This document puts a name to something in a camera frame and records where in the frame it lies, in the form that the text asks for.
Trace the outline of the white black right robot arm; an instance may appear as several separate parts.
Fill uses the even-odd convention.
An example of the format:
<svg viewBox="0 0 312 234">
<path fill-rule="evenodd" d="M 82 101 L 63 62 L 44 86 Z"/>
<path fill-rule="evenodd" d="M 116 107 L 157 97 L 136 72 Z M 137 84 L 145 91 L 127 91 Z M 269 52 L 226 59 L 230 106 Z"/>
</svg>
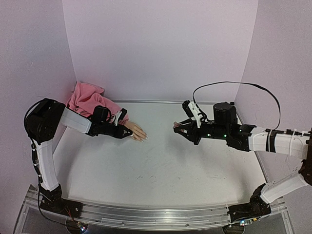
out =
<svg viewBox="0 0 312 234">
<path fill-rule="evenodd" d="M 312 183 L 312 134 L 311 132 L 287 129 L 271 130 L 255 125 L 219 125 L 204 122 L 200 125 L 192 119 L 174 123 L 175 133 L 185 137 L 194 145 L 202 138 L 220 139 L 227 146 L 245 152 L 269 152 L 294 156 L 302 161 L 300 168 L 280 181 L 267 183 L 260 190 L 260 198 L 266 204 Z"/>
</svg>

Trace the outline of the nail polish bottle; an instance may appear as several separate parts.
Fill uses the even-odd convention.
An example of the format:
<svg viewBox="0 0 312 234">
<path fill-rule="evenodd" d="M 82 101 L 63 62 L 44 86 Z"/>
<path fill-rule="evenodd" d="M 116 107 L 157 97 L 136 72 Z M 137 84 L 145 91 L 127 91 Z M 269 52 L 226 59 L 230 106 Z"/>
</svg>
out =
<svg viewBox="0 0 312 234">
<path fill-rule="evenodd" d="M 177 128 L 177 127 L 180 127 L 180 126 L 181 126 L 181 123 L 179 123 L 179 122 L 174 122 L 173 129 L 174 129 L 174 128 Z"/>
</svg>

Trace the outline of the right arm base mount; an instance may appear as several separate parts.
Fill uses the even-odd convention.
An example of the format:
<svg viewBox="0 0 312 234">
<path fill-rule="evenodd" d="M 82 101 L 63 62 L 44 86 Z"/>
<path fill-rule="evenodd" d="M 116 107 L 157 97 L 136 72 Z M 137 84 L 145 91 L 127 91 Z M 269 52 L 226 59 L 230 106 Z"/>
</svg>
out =
<svg viewBox="0 0 312 234">
<path fill-rule="evenodd" d="M 229 207 L 227 214 L 230 215 L 231 223 L 242 220 L 260 218 L 271 214 L 269 203 L 262 200 L 259 195 L 253 195 L 248 203 L 232 205 Z"/>
</svg>

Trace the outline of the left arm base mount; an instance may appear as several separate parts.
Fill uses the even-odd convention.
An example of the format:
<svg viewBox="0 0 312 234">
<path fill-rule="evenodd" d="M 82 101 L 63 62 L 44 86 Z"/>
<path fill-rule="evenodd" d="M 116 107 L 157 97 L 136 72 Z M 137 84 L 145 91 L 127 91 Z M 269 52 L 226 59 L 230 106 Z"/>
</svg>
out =
<svg viewBox="0 0 312 234">
<path fill-rule="evenodd" d="M 41 209 L 71 218 L 80 218 L 83 204 L 63 198 L 60 184 L 51 191 L 40 186 L 39 193 L 42 196 L 39 202 Z"/>
</svg>

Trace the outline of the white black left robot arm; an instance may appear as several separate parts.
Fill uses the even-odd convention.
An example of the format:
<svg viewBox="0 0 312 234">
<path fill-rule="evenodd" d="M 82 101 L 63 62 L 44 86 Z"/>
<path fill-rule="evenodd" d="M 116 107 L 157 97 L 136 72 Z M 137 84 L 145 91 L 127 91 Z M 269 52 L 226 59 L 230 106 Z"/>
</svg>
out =
<svg viewBox="0 0 312 234">
<path fill-rule="evenodd" d="M 107 135 L 117 139 L 132 136 L 133 132 L 121 124 L 127 110 L 116 114 L 103 106 L 94 108 L 84 117 L 56 100 L 45 98 L 35 103 L 24 116 L 24 128 L 31 140 L 32 162 L 41 187 L 53 191 L 59 187 L 53 160 L 53 139 L 60 125 L 91 137 Z"/>
</svg>

